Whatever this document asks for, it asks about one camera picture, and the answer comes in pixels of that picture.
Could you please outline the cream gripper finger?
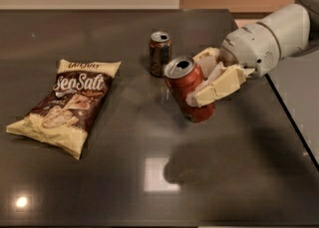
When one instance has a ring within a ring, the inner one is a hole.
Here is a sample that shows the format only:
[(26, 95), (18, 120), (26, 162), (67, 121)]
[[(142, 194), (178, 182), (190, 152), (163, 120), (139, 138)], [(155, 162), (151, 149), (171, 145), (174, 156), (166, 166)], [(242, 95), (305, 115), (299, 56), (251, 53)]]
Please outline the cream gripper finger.
[(216, 80), (221, 75), (218, 56), (219, 50), (209, 47), (193, 57), (194, 61), (200, 66), (206, 80)]
[(244, 69), (239, 65), (225, 67), (218, 64), (208, 78), (186, 96), (186, 103), (201, 108), (221, 100), (239, 90), (254, 72), (254, 69)]

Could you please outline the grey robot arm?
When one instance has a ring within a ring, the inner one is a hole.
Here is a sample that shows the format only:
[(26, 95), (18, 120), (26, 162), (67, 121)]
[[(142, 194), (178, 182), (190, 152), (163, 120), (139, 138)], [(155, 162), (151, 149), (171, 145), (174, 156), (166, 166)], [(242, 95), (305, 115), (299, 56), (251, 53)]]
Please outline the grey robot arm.
[(319, 0), (295, 0), (265, 18), (228, 34), (221, 46), (194, 57), (206, 79), (186, 96), (201, 108), (240, 89), (247, 79), (265, 76), (286, 58), (310, 48), (318, 30)]

